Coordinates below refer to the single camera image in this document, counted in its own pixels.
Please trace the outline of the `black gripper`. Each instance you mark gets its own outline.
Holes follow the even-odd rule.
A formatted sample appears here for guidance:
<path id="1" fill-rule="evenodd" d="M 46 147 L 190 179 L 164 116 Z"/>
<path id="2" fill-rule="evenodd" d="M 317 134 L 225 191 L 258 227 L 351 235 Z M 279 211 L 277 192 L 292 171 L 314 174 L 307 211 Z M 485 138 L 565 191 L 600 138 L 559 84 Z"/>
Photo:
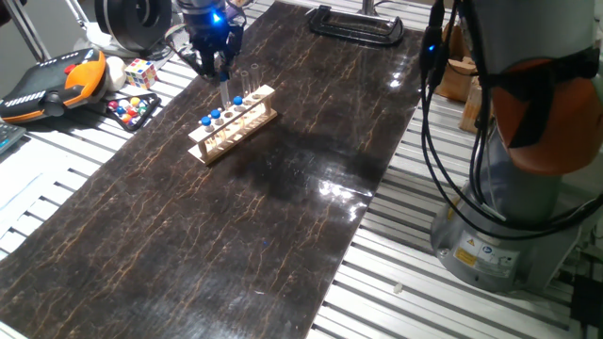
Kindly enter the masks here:
<path id="1" fill-rule="evenodd" d="M 217 76 L 213 54 L 220 52 L 220 79 L 229 80 L 241 50 L 243 25 L 229 18 L 227 12 L 220 8 L 210 8 L 203 13 L 185 13 L 184 20 L 194 48 L 191 68 L 200 77 L 213 81 Z"/>

